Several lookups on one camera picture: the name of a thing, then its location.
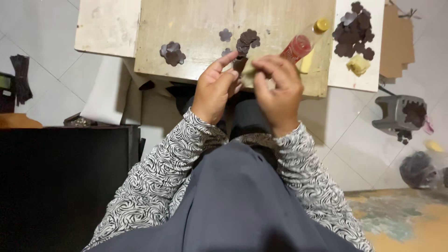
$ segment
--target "person's right hand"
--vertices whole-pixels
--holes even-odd
[[[252,65],[259,71],[254,79],[258,104],[274,136],[285,136],[299,126],[297,110],[302,100],[303,86],[297,69],[288,60],[275,55],[254,60]],[[275,81],[274,90],[267,88],[266,78]]]

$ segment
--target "patterned long-sleeve shirt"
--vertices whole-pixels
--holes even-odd
[[[162,143],[130,170],[84,250],[126,231],[165,223],[182,201],[201,153],[228,143],[227,135],[190,110],[183,117]],[[358,249],[373,251],[344,193],[322,167],[314,140],[302,123],[282,138],[250,134],[233,141],[272,148],[279,162],[277,173],[296,192],[308,216]]]

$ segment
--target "paint-stained floor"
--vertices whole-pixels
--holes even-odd
[[[448,188],[361,191],[345,195],[376,251],[447,250]]]

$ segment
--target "glue bottle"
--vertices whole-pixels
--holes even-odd
[[[325,17],[320,18],[316,23],[309,25],[301,33],[297,34],[280,56],[294,64],[297,63],[297,61],[313,50],[322,34],[329,28],[330,21]]]

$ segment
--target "cardboard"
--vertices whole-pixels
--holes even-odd
[[[399,18],[395,5],[386,5],[379,74],[387,78],[399,78],[402,76],[403,64],[414,62],[412,22],[407,18]]]

